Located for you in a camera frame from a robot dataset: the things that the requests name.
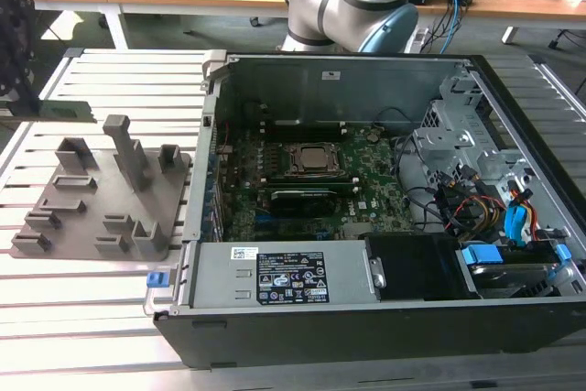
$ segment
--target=3d printed holder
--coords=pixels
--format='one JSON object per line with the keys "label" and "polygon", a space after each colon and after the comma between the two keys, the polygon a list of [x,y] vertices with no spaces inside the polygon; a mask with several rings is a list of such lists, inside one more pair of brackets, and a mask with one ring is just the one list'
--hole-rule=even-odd
{"label": "3d printed holder", "polygon": [[10,255],[22,258],[159,261],[168,246],[190,155],[163,145],[145,152],[128,134],[130,120],[111,114],[103,124],[116,150],[92,152],[66,137],[60,161]]}

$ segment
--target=motherboard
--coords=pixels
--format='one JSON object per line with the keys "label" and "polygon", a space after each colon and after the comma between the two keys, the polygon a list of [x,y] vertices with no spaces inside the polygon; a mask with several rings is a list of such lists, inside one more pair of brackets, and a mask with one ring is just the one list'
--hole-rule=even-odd
{"label": "motherboard", "polygon": [[218,153],[223,241],[350,240],[413,230],[381,128],[268,126],[243,130]]}

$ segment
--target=gray floor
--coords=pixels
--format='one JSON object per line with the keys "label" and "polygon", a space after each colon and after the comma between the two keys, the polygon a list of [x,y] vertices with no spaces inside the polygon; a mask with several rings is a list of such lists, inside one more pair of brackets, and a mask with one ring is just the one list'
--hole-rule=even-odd
{"label": "gray floor", "polygon": [[[38,59],[32,62],[36,73],[35,89],[40,90],[62,56],[64,50],[74,48],[113,48],[110,32],[98,26],[95,13],[78,13],[83,19],[75,26],[71,40],[39,40],[35,52]],[[38,35],[42,35],[47,24],[52,23],[58,13],[43,12],[38,20]],[[197,16],[192,18],[190,35],[182,32],[179,16],[127,15],[130,38],[135,49],[229,49],[263,51],[272,50],[281,44],[286,32],[285,19],[261,19],[263,26],[251,27],[248,17]],[[515,44],[503,45],[503,27],[469,25],[463,21],[447,53],[480,55],[538,54],[545,58],[558,76],[574,90],[586,76],[586,39],[575,38],[584,48],[579,48],[563,38],[557,50],[548,48],[555,37],[555,29],[521,29]],[[581,92],[586,99],[586,88]],[[0,127],[0,148],[7,132]]]}

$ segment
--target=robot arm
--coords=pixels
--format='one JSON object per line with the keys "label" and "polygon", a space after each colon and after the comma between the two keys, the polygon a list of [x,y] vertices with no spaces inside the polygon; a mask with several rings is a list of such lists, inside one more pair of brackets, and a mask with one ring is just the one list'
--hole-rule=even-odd
{"label": "robot arm", "polygon": [[283,50],[399,52],[418,22],[407,0],[290,0]]}

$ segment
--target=power supply label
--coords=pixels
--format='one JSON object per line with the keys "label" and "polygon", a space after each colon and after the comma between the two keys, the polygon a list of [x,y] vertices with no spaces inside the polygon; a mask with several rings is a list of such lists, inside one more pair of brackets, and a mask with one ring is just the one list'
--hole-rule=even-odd
{"label": "power supply label", "polygon": [[330,302],[323,252],[257,254],[256,276],[263,306]]}

